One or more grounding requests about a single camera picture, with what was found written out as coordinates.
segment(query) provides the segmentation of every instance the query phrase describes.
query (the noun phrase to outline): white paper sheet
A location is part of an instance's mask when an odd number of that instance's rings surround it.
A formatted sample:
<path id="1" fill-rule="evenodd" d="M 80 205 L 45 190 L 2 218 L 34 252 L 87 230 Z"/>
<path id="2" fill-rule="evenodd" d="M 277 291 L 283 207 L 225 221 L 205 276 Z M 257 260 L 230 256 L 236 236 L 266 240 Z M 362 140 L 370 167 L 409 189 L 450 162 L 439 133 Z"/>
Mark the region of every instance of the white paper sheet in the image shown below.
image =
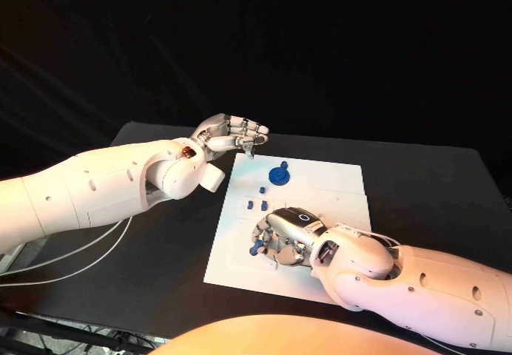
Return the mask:
<path id="1" fill-rule="evenodd" d="M 269 172 L 285 160 L 290 182 L 275 186 Z M 269 202 L 266 212 L 263 200 Z M 250 160 L 237 154 L 204 281 L 334 304 L 319 279 L 311 276 L 311 268 L 280 266 L 264 255 L 249 253 L 254 226 L 282 207 L 302 207 L 328 226 L 344 222 L 370 231 L 361 166 L 263 155 Z"/>

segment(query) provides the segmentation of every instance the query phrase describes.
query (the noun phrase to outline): blue object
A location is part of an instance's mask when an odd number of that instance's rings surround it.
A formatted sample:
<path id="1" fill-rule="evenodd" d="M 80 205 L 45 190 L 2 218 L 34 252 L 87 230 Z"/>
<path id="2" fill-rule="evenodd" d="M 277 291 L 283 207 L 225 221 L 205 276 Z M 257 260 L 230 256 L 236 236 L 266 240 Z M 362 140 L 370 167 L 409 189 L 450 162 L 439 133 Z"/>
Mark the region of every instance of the blue object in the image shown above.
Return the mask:
<path id="1" fill-rule="evenodd" d="M 264 246 L 264 241 L 263 240 L 257 240 L 254 243 L 254 246 L 249 249 L 249 252 L 253 256 L 259 255 L 259 248 Z"/>
<path id="2" fill-rule="evenodd" d="M 275 185 L 285 185 L 290 181 L 290 173 L 289 173 L 289 163 L 285 161 L 282 166 L 275 168 L 269 173 L 270 182 Z"/>

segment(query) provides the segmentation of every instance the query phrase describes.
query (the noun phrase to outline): black backdrop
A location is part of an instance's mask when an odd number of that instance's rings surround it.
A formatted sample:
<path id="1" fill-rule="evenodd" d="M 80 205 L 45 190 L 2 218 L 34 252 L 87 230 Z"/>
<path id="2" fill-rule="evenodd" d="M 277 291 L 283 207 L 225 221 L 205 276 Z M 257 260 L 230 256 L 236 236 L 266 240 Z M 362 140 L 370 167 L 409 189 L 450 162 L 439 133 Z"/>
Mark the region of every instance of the black backdrop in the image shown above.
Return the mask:
<path id="1" fill-rule="evenodd" d="M 511 11 L 358 5 L 3 0 L 0 178 L 107 146 L 129 121 L 225 112 L 285 134 L 475 148 L 504 180 Z"/>

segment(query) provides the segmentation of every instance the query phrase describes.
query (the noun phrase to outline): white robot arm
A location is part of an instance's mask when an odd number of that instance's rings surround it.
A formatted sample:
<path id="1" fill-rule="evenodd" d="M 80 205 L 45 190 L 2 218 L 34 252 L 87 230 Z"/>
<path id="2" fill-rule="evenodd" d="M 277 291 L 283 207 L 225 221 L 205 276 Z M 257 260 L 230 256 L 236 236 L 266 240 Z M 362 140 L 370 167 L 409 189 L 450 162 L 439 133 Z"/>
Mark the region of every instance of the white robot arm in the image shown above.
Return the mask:
<path id="1" fill-rule="evenodd" d="M 512 352 L 512 275 L 440 251 L 387 247 L 371 235 L 328 228 L 305 209 L 279 209 L 254 229 L 251 254 L 311 266 L 348 310 L 374 311 L 449 344 Z"/>
<path id="2" fill-rule="evenodd" d="M 224 172 L 208 163 L 241 148 L 253 157 L 269 129 L 236 116 L 208 118 L 191 138 L 84 152 L 42 172 L 0 182 L 0 254 L 29 240 L 104 226 L 185 198 L 215 192 Z"/>

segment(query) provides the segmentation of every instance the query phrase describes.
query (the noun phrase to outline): dark table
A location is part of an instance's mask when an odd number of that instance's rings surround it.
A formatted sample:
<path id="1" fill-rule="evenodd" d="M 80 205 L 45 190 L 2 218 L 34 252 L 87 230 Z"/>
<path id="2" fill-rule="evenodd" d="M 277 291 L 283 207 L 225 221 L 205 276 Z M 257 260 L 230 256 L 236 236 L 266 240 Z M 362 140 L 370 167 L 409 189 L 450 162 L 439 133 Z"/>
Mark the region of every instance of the dark table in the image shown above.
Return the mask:
<path id="1" fill-rule="evenodd" d="M 188 137 L 192 131 L 130 123 L 113 145 Z M 511 211 L 472 149 L 272 135 L 257 154 L 361 165 L 374 230 L 403 244 L 446 251 L 512 271 Z M 204 283 L 234 157 L 228 153 L 215 162 L 227 172 L 215 194 L 200 187 L 184 200 L 161 203 L 135 217 L 125 240 L 94 267 L 57 283 L 0 289 L 2 304 L 171 338 L 231 317 L 296 314 L 362 326 L 443 351 L 370 311 L 351 312 L 335 305 Z M 52 236 L 35 263 L 77 249 L 104 230 Z M 71 260 L 5 277 L 2 282 L 70 274 L 104 254 L 120 232 Z"/>

